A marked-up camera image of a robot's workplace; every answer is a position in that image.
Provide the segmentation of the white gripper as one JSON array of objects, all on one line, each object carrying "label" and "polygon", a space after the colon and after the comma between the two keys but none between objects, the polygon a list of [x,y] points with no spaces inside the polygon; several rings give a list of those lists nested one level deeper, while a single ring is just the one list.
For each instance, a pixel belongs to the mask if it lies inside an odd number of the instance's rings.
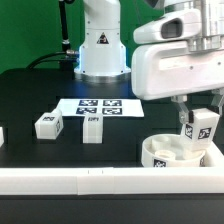
[{"label": "white gripper", "polygon": [[180,122],[193,123],[185,94],[215,89],[212,105],[224,105],[224,48],[190,52],[186,41],[140,46],[132,56],[131,83],[140,99],[171,97]]}]

